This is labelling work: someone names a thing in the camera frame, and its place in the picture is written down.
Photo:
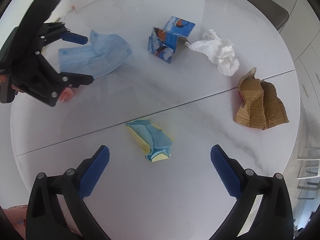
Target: gray chair seat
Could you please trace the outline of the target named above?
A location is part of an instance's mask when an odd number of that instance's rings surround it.
[[[259,9],[278,30],[289,18],[286,9],[272,0],[247,0]]]

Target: white crumpled paper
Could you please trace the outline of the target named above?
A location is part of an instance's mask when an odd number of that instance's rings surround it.
[[[218,65],[221,74],[232,76],[239,68],[232,42],[220,39],[213,30],[206,31],[203,38],[204,41],[192,44],[186,42],[185,45],[189,49],[206,54],[213,64]]]

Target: torn cardboard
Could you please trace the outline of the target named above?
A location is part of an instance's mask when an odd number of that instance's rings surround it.
[[[247,127],[268,129],[282,123],[288,123],[288,117],[282,101],[277,97],[273,84],[256,79],[257,69],[253,68],[243,76],[238,85],[244,100],[234,121]]]

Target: silver screw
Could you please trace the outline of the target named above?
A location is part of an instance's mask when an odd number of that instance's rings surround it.
[[[37,175],[37,178],[38,179],[42,179],[44,177],[44,173],[43,172],[40,172],[38,175]]]
[[[276,174],[276,178],[277,178],[277,179],[283,179],[283,176],[282,176],[281,173],[277,173],[277,174]]]
[[[69,169],[69,170],[67,170],[66,174],[68,176],[71,176],[71,175],[75,174],[75,170],[74,169]]]
[[[245,170],[245,174],[247,174],[248,176],[252,176],[254,174],[254,172],[251,169],[247,169],[247,170]]]

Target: pink object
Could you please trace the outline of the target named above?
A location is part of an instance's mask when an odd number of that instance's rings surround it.
[[[62,92],[61,96],[59,97],[59,101],[64,102],[64,100],[72,97],[73,97],[73,92],[71,88],[65,88],[65,90]]]
[[[27,218],[28,205],[15,206],[8,209],[4,209],[3,212],[13,225],[14,229],[26,239],[26,218]]]

